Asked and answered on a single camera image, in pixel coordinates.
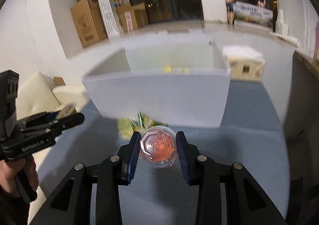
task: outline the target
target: white plastic bin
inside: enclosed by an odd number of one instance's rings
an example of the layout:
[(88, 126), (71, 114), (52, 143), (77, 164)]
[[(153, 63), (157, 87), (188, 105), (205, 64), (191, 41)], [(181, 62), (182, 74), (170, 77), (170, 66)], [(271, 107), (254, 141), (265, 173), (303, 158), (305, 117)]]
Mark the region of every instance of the white plastic bin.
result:
[(166, 34), (149, 43), (117, 51), (82, 78), (101, 115), (133, 119), (139, 110), (171, 126), (219, 127), (230, 69), (212, 41)]

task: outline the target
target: white sofa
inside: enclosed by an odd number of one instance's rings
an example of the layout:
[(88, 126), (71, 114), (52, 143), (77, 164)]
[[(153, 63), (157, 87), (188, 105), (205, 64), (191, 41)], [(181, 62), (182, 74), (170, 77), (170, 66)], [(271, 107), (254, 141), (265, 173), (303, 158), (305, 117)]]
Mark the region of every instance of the white sofa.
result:
[[(70, 102), (76, 102), (76, 110), (79, 112), (88, 100), (89, 96), (82, 86), (57, 86), (51, 91), (41, 72), (36, 72), (18, 89), (17, 119), (44, 111), (58, 111)], [(50, 150), (47, 148), (33, 154), (37, 171)], [(46, 200), (40, 187), (37, 193), (37, 199), (30, 205), (28, 224)]]

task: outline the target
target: small brown box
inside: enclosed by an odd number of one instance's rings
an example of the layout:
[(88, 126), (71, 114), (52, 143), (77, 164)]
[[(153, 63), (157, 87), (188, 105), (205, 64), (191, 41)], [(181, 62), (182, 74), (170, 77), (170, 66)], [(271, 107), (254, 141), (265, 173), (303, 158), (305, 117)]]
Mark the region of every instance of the small brown box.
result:
[(124, 31), (131, 31), (148, 25), (144, 3), (134, 6), (126, 4), (117, 7), (116, 11), (120, 16)]
[(53, 80), (55, 86), (65, 85), (65, 82), (64, 82), (62, 77), (54, 76), (52, 80)]
[(107, 38), (98, 0), (79, 0), (71, 14), (83, 47)]
[(265, 60), (257, 61), (237, 56), (227, 56), (227, 62), (232, 70), (230, 80), (261, 82)]

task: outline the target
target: plastic cup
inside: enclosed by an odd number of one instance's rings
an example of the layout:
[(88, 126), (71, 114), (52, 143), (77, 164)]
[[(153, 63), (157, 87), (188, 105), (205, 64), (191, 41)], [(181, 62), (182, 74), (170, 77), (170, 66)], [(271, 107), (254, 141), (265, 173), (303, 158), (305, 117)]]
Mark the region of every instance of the plastic cup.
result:
[(150, 161), (155, 168), (171, 166), (177, 158), (176, 134), (165, 126), (147, 129), (140, 141), (142, 158)]

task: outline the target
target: cushion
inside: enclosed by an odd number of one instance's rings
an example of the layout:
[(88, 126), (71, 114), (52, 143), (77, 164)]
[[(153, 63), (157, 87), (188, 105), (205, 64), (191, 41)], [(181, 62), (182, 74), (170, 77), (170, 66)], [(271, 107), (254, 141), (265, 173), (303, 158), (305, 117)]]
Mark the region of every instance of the cushion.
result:
[(60, 104), (76, 102), (77, 105), (75, 109), (77, 112), (80, 112), (90, 99), (84, 86), (57, 86), (53, 88), (52, 93), (58, 99)]
[(54, 111), (60, 103), (45, 82), (41, 72), (36, 72), (18, 88), (17, 119), (39, 112)]

